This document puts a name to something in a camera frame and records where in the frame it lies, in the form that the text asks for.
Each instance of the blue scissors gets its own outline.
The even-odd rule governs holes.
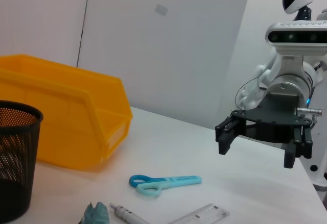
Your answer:
[[[135,187],[138,193],[146,196],[159,196],[162,189],[200,184],[201,182],[202,178],[199,176],[151,178],[144,175],[135,175],[129,179],[129,185]]]

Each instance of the mesh wastebasket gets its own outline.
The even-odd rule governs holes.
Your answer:
[[[31,106],[0,101],[0,223],[29,208],[42,120]]]

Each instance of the table surface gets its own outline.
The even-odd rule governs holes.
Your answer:
[[[13,223],[77,224],[86,206],[122,205],[151,224],[166,224],[209,203],[230,211],[221,224],[326,224],[323,207],[297,159],[283,168],[284,151],[237,138],[218,154],[213,130],[133,109],[128,138],[102,169],[74,171],[37,163],[31,206]],[[138,194],[130,176],[199,175],[200,185]],[[110,213],[110,223],[123,223]]]

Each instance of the pen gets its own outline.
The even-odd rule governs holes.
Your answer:
[[[137,215],[130,212],[128,209],[125,209],[122,206],[116,206],[114,204],[110,204],[110,207],[114,209],[114,214],[124,220],[129,224],[149,224],[147,221],[138,217]]]

